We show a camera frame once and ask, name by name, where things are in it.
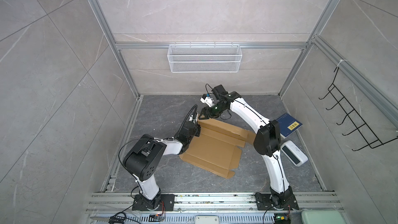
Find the brown cardboard box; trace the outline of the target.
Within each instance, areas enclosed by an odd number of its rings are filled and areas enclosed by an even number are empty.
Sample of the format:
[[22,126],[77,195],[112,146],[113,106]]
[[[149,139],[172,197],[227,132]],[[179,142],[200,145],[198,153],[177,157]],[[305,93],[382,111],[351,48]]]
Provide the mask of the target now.
[[253,145],[253,131],[215,120],[200,120],[200,136],[179,157],[182,161],[229,179],[239,166],[242,148]]

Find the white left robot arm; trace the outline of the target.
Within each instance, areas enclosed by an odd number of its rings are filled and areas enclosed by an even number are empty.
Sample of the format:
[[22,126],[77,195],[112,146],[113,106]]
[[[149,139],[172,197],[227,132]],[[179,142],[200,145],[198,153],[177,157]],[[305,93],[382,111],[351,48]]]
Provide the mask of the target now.
[[144,134],[122,161],[124,168],[137,180],[141,195],[147,200],[158,197],[154,173],[165,155],[181,155],[195,136],[200,136],[201,127],[196,120],[185,121],[176,136],[167,139],[154,138]]

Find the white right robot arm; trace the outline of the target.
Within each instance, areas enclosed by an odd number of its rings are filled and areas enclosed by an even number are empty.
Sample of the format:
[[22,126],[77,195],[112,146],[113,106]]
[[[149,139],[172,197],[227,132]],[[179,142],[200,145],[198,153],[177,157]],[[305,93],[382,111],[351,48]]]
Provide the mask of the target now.
[[265,162],[274,194],[284,194],[290,187],[280,159],[281,135],[277,120],[269,120],[252,108],[237,92],[227,92],[222,85],[203,94],[200,119],[218,118],[225,111],[231,111],[243,119],[256,134],[254,148]]

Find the green box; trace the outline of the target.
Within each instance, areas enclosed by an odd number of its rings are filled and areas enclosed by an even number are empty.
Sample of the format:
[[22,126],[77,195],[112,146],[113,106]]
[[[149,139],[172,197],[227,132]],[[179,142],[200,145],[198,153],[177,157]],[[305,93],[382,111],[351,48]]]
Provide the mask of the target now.
[[304,210],[301,218],[304,224],[346,224],[341,213],[335,210]]

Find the blue book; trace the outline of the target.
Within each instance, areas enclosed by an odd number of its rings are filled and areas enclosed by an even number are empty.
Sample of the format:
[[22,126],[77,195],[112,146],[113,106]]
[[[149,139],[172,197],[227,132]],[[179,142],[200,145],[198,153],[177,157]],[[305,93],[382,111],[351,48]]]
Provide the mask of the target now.
[[299,129],[303,124],[288,113],[284,113],[276,119],[279,123],[280,135],[283,139],[290,136]]

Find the white handheld device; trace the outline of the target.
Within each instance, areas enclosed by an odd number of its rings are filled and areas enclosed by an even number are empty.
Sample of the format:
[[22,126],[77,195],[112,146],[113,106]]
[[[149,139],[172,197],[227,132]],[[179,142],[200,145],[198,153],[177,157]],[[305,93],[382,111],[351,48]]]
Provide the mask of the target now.
[[281,151],[296,166],[300,167],[308,161],[308,157],[292,141],[286,141],[281,145]]

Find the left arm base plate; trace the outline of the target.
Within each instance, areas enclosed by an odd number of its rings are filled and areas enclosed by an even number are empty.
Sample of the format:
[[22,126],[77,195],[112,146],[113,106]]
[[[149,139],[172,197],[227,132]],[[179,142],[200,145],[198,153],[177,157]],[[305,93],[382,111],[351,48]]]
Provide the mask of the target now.
[[157,194],[154,199],[148,200],[142,194],[135,195],[133,211],[172,211],[175,204],[175,195]]

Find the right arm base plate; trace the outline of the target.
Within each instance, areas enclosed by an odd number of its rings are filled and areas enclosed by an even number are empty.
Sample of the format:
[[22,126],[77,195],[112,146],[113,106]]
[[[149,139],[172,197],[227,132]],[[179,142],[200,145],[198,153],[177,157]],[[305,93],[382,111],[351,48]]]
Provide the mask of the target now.
[[257,209],[259,211],[265,211],[272,208],[281,210],[300,209],[295,195],[291,192],[286,191],[285,193],[281,194],[262,194],[256,192],[254,196]]

